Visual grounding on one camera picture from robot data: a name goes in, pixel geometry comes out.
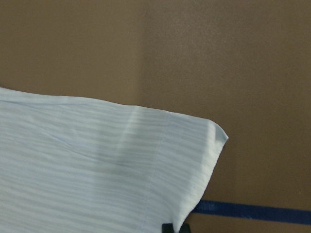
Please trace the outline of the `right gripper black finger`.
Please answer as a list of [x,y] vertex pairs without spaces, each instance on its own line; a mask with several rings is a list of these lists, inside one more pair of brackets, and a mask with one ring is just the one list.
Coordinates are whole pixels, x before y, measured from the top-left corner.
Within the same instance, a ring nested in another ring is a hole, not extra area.
[[180,233],[190,233],[190,226],[188,223],[182,224],[180,228]]

